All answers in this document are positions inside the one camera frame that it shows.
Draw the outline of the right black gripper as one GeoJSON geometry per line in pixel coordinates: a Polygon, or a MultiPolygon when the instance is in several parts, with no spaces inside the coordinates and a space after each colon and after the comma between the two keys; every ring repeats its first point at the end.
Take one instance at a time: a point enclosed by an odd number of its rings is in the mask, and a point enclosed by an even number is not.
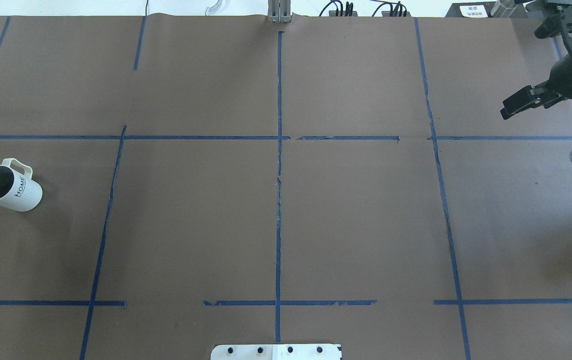
{"type": "Polygon", "coordinates": [[[525,86],[506,98],[500,114],[503,120],[508,120],[523,111],[537,107],[549,109],[565,100],[572,100],[572,55],[557,61],[545,82],[536,87],[525,86]]]}

